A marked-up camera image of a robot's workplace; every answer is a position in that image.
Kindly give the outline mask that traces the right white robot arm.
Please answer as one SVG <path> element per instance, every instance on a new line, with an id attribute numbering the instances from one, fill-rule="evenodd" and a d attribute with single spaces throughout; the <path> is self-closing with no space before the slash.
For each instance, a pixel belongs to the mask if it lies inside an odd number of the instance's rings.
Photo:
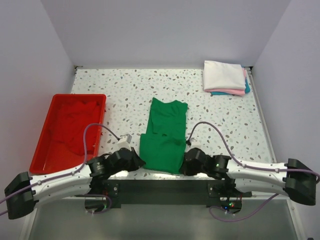
<path id="1" fill-rule="evenodd" d="M 203 173 L 225 180 L 222 189 L 230 197 L 238 192 L 263 192 L 288 196 L 301 205 L 316 204 L 319 176 L 293 158 L 286 163 L 250 163 L 227 155 L 210 156 L 199 148 L 192 148 L 184 154 L 179 172 L 185 176 Z"/>

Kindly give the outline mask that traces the green t shirt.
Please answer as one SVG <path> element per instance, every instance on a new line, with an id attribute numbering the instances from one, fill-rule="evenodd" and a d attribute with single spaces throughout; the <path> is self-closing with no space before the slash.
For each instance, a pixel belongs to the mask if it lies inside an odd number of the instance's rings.
<path id="1" fill-rule="evenodd" d="M 152 99 L 146 132 L 139 143 L 145 169 L 179 173 L 186 149 L 187 110 L 188 104 L 178 100 L 165 103 Z"/>

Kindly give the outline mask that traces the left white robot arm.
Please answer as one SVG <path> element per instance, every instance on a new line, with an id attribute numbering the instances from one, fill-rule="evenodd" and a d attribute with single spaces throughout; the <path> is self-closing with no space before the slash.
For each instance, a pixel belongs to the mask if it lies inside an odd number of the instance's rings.
<path id="1" fill-rule="evenodd" d="M 10 220 L 22 218 L 37 207 L 73 196 L 105 198 L 113 190 L 108 179 L 121 171 L 133 172 L 145 165 L 134 148 L 93 157 L 85 164 L 44 175 L 19 173 L 4 189 L 6 213 Z"/>

